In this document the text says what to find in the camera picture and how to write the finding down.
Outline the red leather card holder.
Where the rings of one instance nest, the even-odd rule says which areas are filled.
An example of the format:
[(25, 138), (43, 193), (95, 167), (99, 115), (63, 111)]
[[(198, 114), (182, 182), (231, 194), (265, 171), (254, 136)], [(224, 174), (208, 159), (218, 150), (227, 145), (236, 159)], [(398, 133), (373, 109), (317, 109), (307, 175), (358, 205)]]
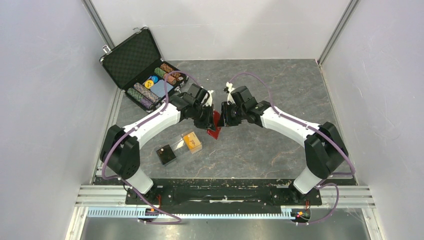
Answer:
[(219, 138), (220, 131), (221, 131), (221, 127), (218, 126), (218, 123), (220, 121), (220, 117), (221, 117), (220, 113), (218, 111), (214, 110), (213, 111), (213, 124), (214, 124), (213, 126), (214, 126), (214, 129), (208, 129), (207, 130), (207, 134), (210, 137), (214, 138), (215, 140), (217, 140)]

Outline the clear plastic card box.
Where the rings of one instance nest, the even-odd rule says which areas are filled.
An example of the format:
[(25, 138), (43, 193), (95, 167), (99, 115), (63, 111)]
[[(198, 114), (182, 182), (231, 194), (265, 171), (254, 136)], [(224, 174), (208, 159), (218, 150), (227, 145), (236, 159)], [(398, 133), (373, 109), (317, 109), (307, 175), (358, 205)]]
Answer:
[(176, 155), (177, 158), (175, 160), (171, 161), (170, 163), (175, 162), (176, 160), (179, 160), (179, 159), (183, 159), (185, 157), (188, 157), (189, 154), (193, 155), (189, 151), (187, 145), (185, 144), (185, 142), (183, 140), (183, 135), (188, 134), (190, 132), (194, 132), (194, 131), (193, 130), (188, 130), (188, 131), (186, 131), (186, 132), (184, 132), (182, 134), (179, 134), (176, 137), (174, 137), (172, 139), (169, 139), (165, 144), (162, 144), (159, 147), (159, 148), (161, 148), (162, 146), (165, 146), (165, 145), (170, 145), (171, 146), (171, 148), (174, 151), (174, 153), (175, 153), (175, 155)]

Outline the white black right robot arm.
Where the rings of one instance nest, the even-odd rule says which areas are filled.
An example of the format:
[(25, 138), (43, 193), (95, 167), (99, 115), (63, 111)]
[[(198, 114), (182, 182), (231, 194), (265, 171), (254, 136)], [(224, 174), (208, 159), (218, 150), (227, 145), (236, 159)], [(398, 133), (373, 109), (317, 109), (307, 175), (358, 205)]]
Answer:
[(306, 167), (290, 184), (289, 199), (302, 204), (309, 192), (333, 175), (349, 154), (336, 126), (312, 123), (287, 114), (268, 101), (258, 102), (246, 86), (226, 83), (227, 100), (221, 104), (219, 127), (233, 127), (247, 121), (273, 130), (298, 143), (305, 151)]

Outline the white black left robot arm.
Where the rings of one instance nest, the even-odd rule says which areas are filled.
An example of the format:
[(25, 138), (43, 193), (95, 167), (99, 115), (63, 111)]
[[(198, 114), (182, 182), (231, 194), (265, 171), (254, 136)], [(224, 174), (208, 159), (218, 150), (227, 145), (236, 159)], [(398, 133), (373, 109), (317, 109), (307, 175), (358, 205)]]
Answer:
[(99, 156), (103, 162), (102, 177), (109, 179), (106, 168), (111, 169), (113, 178), (121, 178), (138, 191), (140, 200), (153, 203), (157, 190), (141, 168), (140, 149), (163, 130), (183, 120), (193, 120), (199, 129), (215, 130), (213, 93), (193, 83), (186, 92), (166, 97), (165, 102), (146, 117), (124, 127), (111, 126)]

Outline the orange card stack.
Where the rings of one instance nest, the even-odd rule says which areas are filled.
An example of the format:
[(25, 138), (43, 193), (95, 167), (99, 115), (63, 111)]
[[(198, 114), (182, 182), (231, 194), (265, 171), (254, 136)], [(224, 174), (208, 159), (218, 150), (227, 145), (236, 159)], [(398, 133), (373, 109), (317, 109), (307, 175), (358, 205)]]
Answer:
[(192, 154), (195, 154), (196, 152), (203, 149), (202, 142), (194, 131), (183, 135), (182, 139)]

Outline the blue playing card deck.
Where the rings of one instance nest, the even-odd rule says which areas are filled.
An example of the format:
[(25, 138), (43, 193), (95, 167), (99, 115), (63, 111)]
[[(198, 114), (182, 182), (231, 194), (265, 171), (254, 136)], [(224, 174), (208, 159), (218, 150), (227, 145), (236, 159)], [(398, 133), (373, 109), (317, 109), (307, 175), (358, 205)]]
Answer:
[(165, 87), (168, 93), (173, 89), (171, 84), (161, 79), (150, 88), (150, 91), (159, 98), (163, 98), (166, 95)]

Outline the black card stack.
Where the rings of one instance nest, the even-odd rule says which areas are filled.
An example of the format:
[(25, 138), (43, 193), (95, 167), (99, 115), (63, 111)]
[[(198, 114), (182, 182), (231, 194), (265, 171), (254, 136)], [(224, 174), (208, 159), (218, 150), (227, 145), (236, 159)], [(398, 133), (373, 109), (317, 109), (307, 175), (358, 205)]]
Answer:
[(173, 160), (177, 158), (175, 152), (171, 148), (169, 144), (162, 146), (158, 150), (156, 150), (156, 154), (163, 166), (169, 164)]

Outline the red poker chip row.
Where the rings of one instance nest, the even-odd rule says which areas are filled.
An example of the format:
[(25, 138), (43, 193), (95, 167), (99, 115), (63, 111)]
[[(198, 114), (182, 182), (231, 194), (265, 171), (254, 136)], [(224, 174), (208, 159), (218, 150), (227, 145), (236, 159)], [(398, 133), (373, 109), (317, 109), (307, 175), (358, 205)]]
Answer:
[(177, 79), (175, 77), (173, 77), (172, 75), (170, 75), (169, 73), (165, 73), (163, 75), (163, 79), (169, 83), (170, 85), (175, 85), (177, 83)]

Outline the purple grey poker chip row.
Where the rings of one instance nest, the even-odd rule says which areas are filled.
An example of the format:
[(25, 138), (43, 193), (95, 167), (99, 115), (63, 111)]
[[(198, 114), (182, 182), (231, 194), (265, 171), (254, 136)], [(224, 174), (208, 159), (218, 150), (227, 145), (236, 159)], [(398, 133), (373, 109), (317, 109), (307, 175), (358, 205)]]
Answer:
[(152, 103), (157, 104), (161, 98), (158, 97), (156, 94), (154, 94), (152, 91), (147, 89), (145, 86), (143, 86), (141, 83), (135, 83), (133, 85), (133, 88), (137, 90), (140, 94), (142, 94), (144, 97), (146, 97), (148, 100), (150, 100)]

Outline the brown poker chip row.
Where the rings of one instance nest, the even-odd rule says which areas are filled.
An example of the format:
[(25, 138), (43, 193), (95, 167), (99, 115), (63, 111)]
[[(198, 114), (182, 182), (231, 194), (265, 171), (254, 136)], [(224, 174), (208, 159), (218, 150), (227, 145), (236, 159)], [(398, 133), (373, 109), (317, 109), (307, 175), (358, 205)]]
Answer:
[[(167, 63), (162, 63), (159, 67), (161, 70), (165, 71), (166, 73), (171, 73), (173, 71), (175, 71), (170, 65), (168, 65)], [(179, 79), (182, 75), (179, 72), (174, 72), (171, 74), (172, 77)]]

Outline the blue dealer chip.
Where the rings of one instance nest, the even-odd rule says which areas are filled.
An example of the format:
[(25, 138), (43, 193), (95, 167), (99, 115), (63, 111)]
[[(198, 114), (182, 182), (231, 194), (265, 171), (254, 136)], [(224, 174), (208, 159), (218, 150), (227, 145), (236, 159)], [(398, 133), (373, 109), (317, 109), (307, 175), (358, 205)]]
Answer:
[(155, 76), (155, 75), (152, 75), (150, 77), (150, 80), (152, 80), (156, 84), (159, 81), (159, 78), (157, 76)]

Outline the yellow dealer chip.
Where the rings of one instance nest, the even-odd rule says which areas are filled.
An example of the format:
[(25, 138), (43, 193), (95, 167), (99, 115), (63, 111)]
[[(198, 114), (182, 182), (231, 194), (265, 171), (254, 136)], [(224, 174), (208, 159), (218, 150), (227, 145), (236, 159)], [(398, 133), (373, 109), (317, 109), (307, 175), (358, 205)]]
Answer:
[(150, 89), (153, 85), (154, 85), (155, 83), (154, 83), (154, 81), (153, 80), (151, 80), (151, 79), (148, 79), (148, 80), (146, 80), (145, 82), (144, 82), (144, 87), (145, 88), (147, 88), (147, 89)]

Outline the green purple poker chip row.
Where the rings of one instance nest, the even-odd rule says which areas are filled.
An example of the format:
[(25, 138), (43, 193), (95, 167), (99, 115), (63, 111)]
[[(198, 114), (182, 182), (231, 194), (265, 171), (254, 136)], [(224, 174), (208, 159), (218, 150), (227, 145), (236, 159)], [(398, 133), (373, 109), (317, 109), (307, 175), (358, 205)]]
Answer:
[(127, 93), (135, 99), (138, 103), (140, 103), (146, 110), (151, 110), (154, 104), (145, 96), (143, 96), (140, 92), (138, 92), (134, 88), (129, 88)]

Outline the black aluminium poker chip case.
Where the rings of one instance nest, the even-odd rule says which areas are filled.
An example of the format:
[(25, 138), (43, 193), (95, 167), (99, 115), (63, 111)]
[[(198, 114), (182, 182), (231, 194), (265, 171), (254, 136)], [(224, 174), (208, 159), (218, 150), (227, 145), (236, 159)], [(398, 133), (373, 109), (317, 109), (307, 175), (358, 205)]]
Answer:
[[(140, 83), (144, 86), (144, 82), (150, 80), (151, 76), (157, 76), (158, 80), (164, 80), (154, 72), (154, 69), (159, 68), (162, 63), (166, 63), (174, 69), (174, 71), (169, 73), (170, 75), (174, 72), (178, 73), (178, 69), (163, 60), (155, 38), (148, 27), (134, 28), (133, 31), (134, 34), (122, 43), (112, 49), (108, 49), (99, 59), (99, 62), (116, 86), (124, 91), (126, 96), (141, 109), (150, 113), (161, 105), (165, 96), (160, 98), (158, 103), (153, 103), (151, 110), (146, 110), (127, 93), (127, 90), (134, 88), (135, 83)], [(181, 73), (181, 77), (176, 79), (177, 83), (172, 85), (173, 89), (168, 93), (169, 96), (183, 87), (189, 77)]]

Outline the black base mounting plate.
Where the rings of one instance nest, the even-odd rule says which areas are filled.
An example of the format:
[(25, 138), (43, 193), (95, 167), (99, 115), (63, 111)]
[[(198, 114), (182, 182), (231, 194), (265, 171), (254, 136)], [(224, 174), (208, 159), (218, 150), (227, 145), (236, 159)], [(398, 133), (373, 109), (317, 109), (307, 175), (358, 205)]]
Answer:
[(322, 205), (312, 189), (298, 195), (284, 178), (155, 178), (144, 195), (172, 214), (277, 214), (281, 206)]

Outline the aluminium slotted rail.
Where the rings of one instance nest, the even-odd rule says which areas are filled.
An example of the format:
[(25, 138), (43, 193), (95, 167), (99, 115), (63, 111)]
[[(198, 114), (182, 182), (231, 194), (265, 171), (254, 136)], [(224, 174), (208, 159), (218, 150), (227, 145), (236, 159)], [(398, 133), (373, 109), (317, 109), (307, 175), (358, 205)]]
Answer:
[[(165, 219), (169, 216), (152, 212), (146, 207), (89, 207), (87, 216), (90, 218), (137, 218), (137, 219)], [(293, 211), (291, 208), (282, 208), (278, 213), (176, 213), (180, 219), (271, 219), (271, 220), (306, 220), (304, 211)]]

